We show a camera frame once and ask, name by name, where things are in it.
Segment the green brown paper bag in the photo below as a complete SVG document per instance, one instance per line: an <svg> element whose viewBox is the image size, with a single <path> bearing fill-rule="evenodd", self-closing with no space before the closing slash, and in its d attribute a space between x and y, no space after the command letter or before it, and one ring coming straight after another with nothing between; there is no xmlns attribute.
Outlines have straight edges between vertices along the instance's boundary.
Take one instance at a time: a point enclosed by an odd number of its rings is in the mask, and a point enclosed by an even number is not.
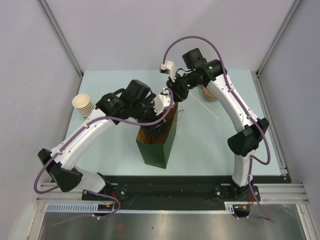
<svg viewBox="0 0 320 240"><path fill-rule="evenodd" d="M165 117L166 128L161 133L146 135L140 127L136 136L136 143L146 165L166 169L172 146L175 140L178 123L179 104Z"/></svg>

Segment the white straw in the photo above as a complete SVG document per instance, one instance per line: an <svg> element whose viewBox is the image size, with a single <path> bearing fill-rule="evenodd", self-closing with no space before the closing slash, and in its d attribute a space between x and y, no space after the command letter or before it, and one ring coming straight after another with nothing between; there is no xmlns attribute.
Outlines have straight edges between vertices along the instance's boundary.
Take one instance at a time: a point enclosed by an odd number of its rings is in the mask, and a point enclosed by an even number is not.
<svg viewBox="0 0 320 240"><path fill-rule="evenodd" d="M197 103L199 103L216 120L219 120L219 117L217 115L215 115L207 106L205 106L205 104L202 101L200 101L198 98L196 98L192 93L189 93L188 95L191 96Z"/></svg>

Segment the stack of paper cups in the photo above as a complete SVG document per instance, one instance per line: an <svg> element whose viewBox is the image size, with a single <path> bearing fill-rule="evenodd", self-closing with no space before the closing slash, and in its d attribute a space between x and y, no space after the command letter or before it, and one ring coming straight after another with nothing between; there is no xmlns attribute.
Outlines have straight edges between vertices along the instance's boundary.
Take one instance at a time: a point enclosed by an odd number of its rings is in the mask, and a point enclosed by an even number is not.
<svg viewBox="0 0 320 240"><path fill-rule="evenodd" d="M72 100L72 106L84 117L88 118L92 111L95 109L95 105L92 102L90 96L86 93L80 93L76 95Z"/></svg>

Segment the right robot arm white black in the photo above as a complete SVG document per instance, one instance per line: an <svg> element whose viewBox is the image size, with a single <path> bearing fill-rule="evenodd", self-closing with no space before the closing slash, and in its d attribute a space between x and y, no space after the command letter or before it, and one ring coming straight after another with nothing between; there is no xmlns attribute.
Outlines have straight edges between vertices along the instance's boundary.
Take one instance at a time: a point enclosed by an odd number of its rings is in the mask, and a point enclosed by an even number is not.
<svg viewBox="0 0 320 240"><path fill-rule="evenodd" d="M163 60L159 71L169 75L166 86L173 92L176 103L187 99L189 91L200 85L213 93L233 123L236 134L229 137L227 144L234 154L234 170L230 196L242 201L252 188L252 162L250 158L264 140L269 127L266 118L259 118L231 83L222 61L207 61L198 48L182 56L188 69L183 75L178 74L174 62Z"/></svg>

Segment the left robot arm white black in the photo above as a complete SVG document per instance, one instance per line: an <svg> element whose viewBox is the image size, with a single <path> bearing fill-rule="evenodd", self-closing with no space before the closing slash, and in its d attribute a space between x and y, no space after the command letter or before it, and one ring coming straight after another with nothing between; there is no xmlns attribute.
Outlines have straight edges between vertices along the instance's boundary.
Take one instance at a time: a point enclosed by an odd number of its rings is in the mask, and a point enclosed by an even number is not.
<svg viewBox="0 0 320 240"><path fill-rule="evenodd" d="M110 196L111 188L99 173L76 167L86 150L103 134L120 122L143 127L148 133L160 133L166 127L165 117L173 104L173 92L168 87L155 94L145 83L134 79L101 97L81 126L56 147L41 149L37 156L56 188L69 192L75 188L91 191L100 200Z"/></svg>

